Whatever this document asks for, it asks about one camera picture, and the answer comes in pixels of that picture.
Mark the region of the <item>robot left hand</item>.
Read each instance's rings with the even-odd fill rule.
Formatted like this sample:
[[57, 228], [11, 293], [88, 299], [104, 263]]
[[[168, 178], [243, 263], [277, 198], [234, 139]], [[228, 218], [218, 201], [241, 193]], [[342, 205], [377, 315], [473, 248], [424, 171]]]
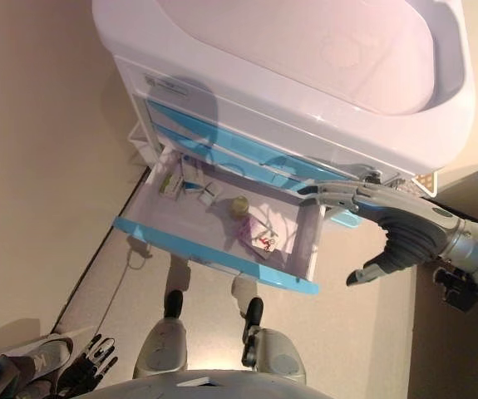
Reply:
[[114, 351], [113, 337], [95, 335], [58, 378], [56, 394], [71, 398], [93, 391], [116, 364], [118, 358], [111, 356]]

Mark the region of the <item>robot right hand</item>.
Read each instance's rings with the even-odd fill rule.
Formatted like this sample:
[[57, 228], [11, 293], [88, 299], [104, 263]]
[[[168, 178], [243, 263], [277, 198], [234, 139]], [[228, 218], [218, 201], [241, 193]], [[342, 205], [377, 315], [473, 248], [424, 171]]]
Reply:
[[436, 259], [461, 225], [459, 217], [425, 199], [371, 182], [327, 180], [298, 193], [306, 200], [346, 209], [386, 231], [383, 251], [351, 272], [348, 286]]

